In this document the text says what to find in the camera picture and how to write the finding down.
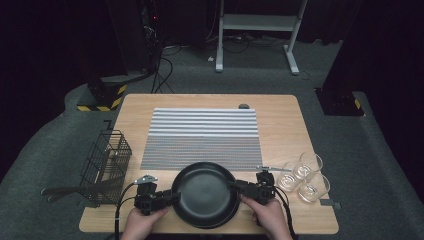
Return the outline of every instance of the human hand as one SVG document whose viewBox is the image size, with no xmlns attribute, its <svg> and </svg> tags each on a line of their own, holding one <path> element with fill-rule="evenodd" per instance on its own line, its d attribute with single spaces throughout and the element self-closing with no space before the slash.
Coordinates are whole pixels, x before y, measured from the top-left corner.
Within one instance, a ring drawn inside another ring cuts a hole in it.
<svg viewBox="0 0 424 240">
<path fill-rule="evenodd" d="M 265 234 L 272 240 L 292 239 L 290 231 L 284 218 L 284 212 L 280 202 L 276 199 L 270 199 L 266 205 L 261 205 L 252 198 L 241 195 L 241 200 L 252 208 L 252 219 L 261 224 L 265 229 Z"/>
<path fill-rule="evenodd" d="M 152 231 L 153 225 L 169 211 L 163 208 L 149 216 L 144 216 L 140 209 L 133 208 L 127 217 L 122 240 L 144 240 Z"/>
</svg>

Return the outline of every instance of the frying pan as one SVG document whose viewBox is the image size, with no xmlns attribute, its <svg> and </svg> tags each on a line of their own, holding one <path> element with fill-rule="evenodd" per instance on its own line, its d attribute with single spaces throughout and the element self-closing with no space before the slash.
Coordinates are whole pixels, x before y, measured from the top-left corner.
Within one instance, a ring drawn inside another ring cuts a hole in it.
<svg viewBox="0 0 424 240">
<path fill-rule="evenodd" d="M 234 176 L 212 162 L 197 162 L 184 168 L 172 184 L 172 192 L 181 192 L 173 207 L 186 223 L 203 229 L 219 227 L 228 222 L 240 204 L 236 191 L 230 191 L 228 181 Z"/>
</svg>

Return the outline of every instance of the glass cup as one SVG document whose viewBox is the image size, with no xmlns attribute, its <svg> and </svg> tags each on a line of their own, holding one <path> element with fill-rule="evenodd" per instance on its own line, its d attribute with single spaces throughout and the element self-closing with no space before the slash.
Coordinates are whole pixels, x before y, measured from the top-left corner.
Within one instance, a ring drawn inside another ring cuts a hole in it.
<svg viewBox="0 0 424 240">
<path fill-rule="evenodd" d="M 298 179 L 305 179 L 308 175 L 314 175 L 321 170 L 323 162 L 320 156 L 314 152 L 304 152 L 293 168 L 293 174 Z"/>
<path fill-rule="evenodd" d="M 330 182 L 321 173 L 308 175 L 299 185 L 299 196 L 305 202 L 315 202 L 330 191 Z"/>
<path fill-rule="evenodd" d="M 290 172 L 282 171 L 277 178 L 277 185 L 286 192 L 291 192 L 299 186 L 302 181 L 293 174 L 293 168 L 297 165 L 297 162 L 287 162 L 283 165 L 284 169 L 290 170 Z"/>
</svg>

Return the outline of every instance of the white metal frame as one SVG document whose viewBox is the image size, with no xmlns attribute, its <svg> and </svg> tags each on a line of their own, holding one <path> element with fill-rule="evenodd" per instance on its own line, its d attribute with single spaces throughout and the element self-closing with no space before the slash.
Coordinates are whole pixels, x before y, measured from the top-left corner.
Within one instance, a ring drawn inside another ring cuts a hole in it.
<svg viewBox="0 0 424 240">
<path fill-rule="evenodd" d="M 224 14 L 224 0 L 221 0 L 221 9 L 219 17 L 219 38 L 216 53 L 216 71 L 224 70 L 224 53 L 222 47 L 224 29 L 233 30 L 262 30 L 262 31 L 282 31 L 292 32 L 288 45 L 284 45 L 284 53 L 290 65 L 293 75 L 299 74 L 296 60 L 293 56 L 293 47 L 302 23 L 303 13 L 305 12 L 308 0 L 301 0 L 299 12 L 296 16 L 275 16 L 275 15 L 243 15 L 243 14 Z"/>
</svg>

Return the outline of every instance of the wire basket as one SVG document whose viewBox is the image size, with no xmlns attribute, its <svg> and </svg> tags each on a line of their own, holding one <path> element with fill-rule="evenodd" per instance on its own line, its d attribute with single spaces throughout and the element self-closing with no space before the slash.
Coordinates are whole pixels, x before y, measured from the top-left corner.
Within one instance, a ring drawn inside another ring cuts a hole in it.
<svg viewBox="0 0 424 240">
<path fill-rule="evenodd" d="M 81 191 L 93 207 L 118 204 L 132 151 L 119 130 L 101 132 L 93 143 L 81 171 L 80 187 L 95 189 Z"/>
</svg>

